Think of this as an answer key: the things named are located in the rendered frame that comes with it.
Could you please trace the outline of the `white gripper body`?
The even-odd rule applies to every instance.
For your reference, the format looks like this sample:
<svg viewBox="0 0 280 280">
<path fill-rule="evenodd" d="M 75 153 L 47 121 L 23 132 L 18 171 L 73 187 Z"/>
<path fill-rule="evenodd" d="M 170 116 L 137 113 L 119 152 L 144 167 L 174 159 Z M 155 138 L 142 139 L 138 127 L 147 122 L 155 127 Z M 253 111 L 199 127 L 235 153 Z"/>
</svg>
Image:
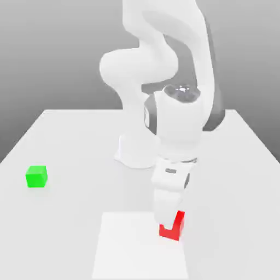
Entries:
<svg viewBox="0 0 280 280">
<path fill-rule="evenodd" d="M 155 220 L 159 224 L 173 224 L 182 197 L 181 192 L 155 189 L 153 204 Z"/>
</svg>

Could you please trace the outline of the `small red cube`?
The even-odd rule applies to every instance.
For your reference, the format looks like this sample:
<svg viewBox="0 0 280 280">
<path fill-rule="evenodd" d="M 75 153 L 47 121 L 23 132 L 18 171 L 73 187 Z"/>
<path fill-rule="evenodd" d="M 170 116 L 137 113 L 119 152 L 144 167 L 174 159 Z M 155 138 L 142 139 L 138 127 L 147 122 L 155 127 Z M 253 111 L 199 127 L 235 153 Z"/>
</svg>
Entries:
<svg viewBox="0 0 280 280">
<path fill-rule="evenodd" d="M 174 220 L 172 229 L 166 229 L 163 225 L 159 225 L 159 236 L 165 237 L 171 240 L 179 241 L 183 227 L 184 227 L 185 212 L 178 211 Z"/>
</svg>

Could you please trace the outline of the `small green cube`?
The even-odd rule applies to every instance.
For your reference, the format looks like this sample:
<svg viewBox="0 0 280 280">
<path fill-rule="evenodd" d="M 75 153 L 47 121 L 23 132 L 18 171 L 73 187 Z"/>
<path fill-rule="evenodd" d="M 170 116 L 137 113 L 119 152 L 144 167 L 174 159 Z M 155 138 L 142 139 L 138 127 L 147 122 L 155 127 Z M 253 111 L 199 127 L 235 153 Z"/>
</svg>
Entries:
<svg viewBox="0 0 280 280">
<path fill-rule="evenodd" d="M 48 180 L 46 166 L 30 166 L 25 176 L 29 188 L 43 188 Z"/>
</svg>

